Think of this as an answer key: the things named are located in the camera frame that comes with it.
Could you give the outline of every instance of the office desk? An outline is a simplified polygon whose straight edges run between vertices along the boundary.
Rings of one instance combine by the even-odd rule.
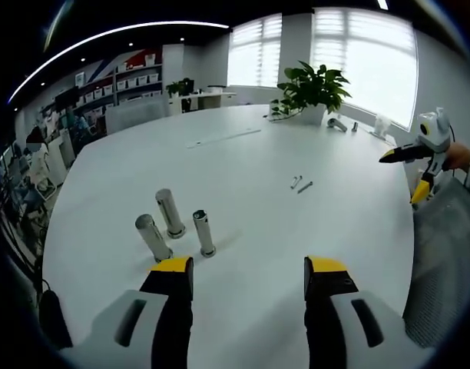
[[[170,115],[182,114],[182,100],[190,98],[191,110],[204,110],[236,105],[235,92],[203,92],[202,94],[191,94],[178,96],[168,100]]]
[[[402,313],[414,247],[409,189],[390,149],[362,129],[271,123],[267,105],[196,111],[87,145],[54,207],[43,275],[71,339],[155,264],[134,221],[166,229],[155,192],[171,188],[194,256],[190,368],[307,368],[303,258],[346,264],[357,286]],[[301,194],[290,190],[302,175]],[[192,213],[209,216],[217,254],[200,256]]]

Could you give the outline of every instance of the person's hand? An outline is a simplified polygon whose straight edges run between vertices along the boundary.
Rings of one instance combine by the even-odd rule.
[[[447,150],[447,160],[443,163],[443,170],[462,169],[465,173],[470,167],[470,148],[453,142]]]

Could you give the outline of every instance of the window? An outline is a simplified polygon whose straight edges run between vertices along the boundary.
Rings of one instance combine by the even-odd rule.
[[[281,14],[233,28],[228,85],[276,87],[280,46]]]
[[[347,104],[410,129],[418,67],[408,22],[365,10],[318,8],[312,47],[314,67],[342,69],[351,82]]]

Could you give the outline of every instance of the gray mesh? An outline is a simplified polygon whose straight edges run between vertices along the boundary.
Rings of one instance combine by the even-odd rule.
[[[470,194],[452,179],[414,214],[415,250],[404,320],[407,335],[436,347],[470,300]]]

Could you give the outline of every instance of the metal cylinder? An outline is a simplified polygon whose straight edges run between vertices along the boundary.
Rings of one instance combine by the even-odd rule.
[[[180,220],[174,198],[172,197],[172,191],[168,188],[162,188],[157,192],[155,198],[167,224],[168,236],[170,238],[181,238],[186,233],[186,227]]]
[[[151,252],[153,252],[153,256],[155,256],[157,262],[172,257],[172,250],[165,244],[164,238],[161,237],[161,233],[151,215],[140,215],[137,217],[134,225],[136,225],[137,231],[140,232],[144,242],[146,242]]]
[[[204,210],[195,211],[192,214],[194,225],[196,226],[197,236],[201,243],[201,254],[205,258],[211,258],[216,254],[217,249],[214,247],[211,239],[210,224],[207,222],[207,214]]]

